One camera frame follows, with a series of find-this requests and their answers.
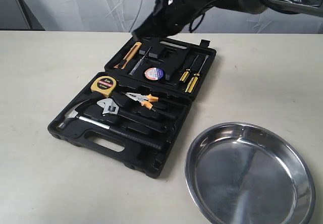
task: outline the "yellow tape measure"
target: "yellow tape measure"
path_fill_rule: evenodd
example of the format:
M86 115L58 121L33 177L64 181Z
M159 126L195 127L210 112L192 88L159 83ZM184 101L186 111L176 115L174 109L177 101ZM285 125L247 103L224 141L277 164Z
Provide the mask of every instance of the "yellow tape measure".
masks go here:
M102 76L97 78L94 83L91 85L91 90L100 92L105 97L109 97L114 88L116 87L117 82L114 78L110 76Z

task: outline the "pliers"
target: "pliers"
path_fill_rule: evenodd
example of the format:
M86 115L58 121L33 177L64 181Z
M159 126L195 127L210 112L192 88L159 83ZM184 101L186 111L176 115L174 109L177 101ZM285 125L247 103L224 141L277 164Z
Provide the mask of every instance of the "pliers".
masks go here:
M151 94L142 95L142 94L131 93L131 92L127 92L127 93L125 93L125 95L134 101L140 102L142 106L146 107L149 110L152 110L154 112L158 112L159 114L164 115L165 117L167 117L169 119L172 119L172 120L176 119L176 116L174 116L173 114L170 114L166 111L157 109L153 106L153 104L151 102L158 102L158 97L152 96Z

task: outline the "stainless steel bowl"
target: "stainless steel bowl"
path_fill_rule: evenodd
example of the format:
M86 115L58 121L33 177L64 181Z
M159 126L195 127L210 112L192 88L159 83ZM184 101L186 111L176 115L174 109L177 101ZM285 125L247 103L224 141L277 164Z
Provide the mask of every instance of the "stainless steel bowl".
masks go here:
M315 187L301 156L259 126L224 123L203 131L185 164L189 192L215 224L303 224Z

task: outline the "robotic arm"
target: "robotic arm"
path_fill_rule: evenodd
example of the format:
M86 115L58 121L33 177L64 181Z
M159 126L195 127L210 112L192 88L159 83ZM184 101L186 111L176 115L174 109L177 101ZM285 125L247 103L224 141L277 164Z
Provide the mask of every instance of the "robotic arm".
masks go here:
M267 8L284 14L308 14L323 17L323 0L156 0L153 12L132 32L136 40L144 37L167 37L189 26L193 32L212 7L261 14ZM193 22L201 17L192 28Z

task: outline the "white table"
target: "white table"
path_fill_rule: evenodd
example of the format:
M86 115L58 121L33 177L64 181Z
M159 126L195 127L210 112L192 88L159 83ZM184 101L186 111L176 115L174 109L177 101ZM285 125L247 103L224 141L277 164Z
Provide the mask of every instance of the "white table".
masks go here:
M214 124L265 127L292 144L323 223L323 37L181 34L216 61L161 177L52 137L46 127L130 38L122 33L0 32L0 223L208 223L184 177L187 149Z

